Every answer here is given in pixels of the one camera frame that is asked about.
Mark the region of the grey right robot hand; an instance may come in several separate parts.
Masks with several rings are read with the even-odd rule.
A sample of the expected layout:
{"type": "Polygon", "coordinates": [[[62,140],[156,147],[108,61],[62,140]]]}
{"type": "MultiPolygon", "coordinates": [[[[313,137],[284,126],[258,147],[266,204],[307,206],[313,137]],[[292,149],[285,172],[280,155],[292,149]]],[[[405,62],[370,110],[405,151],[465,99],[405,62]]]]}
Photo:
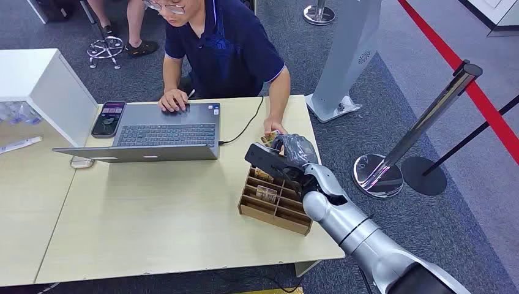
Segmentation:
{"type": "Polygon", "coordinates": [[[317,153],[310,141],[298,134],[278,134],[271,147],[281,151],[293,167],[303,168],[308,164],[318,164],[317,153]]]}

